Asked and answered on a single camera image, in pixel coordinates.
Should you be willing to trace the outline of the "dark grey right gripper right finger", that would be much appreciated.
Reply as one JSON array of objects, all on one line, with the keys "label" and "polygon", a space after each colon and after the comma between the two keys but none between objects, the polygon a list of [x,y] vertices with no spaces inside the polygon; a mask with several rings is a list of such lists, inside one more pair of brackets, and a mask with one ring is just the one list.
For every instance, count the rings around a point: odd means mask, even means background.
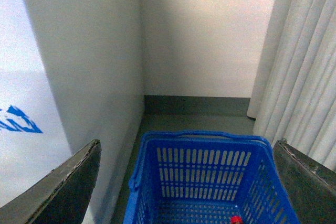
[{"label": "dark grey right gripper right finger", "polygon": [[335,172],[290,146],[273,147],[276,168],[301,223],[335,223]]}]

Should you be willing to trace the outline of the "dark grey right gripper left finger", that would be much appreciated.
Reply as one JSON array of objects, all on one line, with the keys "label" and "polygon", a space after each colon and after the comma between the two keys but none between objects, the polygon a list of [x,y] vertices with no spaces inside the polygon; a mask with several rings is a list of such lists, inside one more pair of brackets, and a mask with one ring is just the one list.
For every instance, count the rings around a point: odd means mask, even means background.
[{"label": "dark grey right gripper left finger", "polygon": [[82,223],[96,185],[101,144],[93,140],[1,207],[1,223]]}]

